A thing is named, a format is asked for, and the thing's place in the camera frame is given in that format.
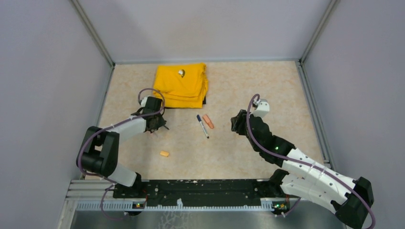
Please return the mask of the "orange highlighter pen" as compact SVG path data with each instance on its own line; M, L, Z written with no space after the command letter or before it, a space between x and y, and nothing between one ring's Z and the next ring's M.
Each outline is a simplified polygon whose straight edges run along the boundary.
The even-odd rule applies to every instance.
M214 129L214 124L213 124L213 122L211 121L211 119L209 118L209 116L208 115L203 115L203 120L205 121L205 123L211 128L211 129Z

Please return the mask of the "white marker pen black tip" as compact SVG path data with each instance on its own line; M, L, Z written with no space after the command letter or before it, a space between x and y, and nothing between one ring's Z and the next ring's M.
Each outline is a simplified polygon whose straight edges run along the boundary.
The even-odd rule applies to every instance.
M209 134L208 134L208 132L207 132L207 130L206 130L204 124L202 123L202 121L200 121L200 125L201 125L201 127L202 127L202 130L203 130L203 132L204 132L206 138L209 139L209 138L210 138L210 137L209 137Z

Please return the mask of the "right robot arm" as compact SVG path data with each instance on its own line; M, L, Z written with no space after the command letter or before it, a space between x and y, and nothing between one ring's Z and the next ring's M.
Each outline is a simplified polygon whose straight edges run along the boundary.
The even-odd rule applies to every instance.
M375 226L373 188L368 179L347 177L316 162L293 143L272 134L262 117L246 110L231 118L231 130L246 136L253 150L283 173L269 183L273 196L287 194L310 200L352 229L362 228L367 216L372 218L369 227Z

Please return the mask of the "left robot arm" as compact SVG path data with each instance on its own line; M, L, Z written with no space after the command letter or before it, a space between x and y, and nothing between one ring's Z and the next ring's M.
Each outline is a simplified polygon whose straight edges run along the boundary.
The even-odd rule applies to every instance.
M147 96L140 104L137 112L124 121L105 128L89 127L76 158L76 165L82 172L125 186L124 191L133 198L142 194L141 175L118 162L119 145L166 125L162 114L163 99Z

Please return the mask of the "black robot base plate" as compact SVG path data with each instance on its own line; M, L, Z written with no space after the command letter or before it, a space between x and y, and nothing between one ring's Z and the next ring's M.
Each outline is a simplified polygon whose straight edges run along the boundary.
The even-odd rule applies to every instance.
M134 209L269 210L287 215L296 204L281 190L281 169L269 179L144 180L132 187L116 184L113 198L135 198Z

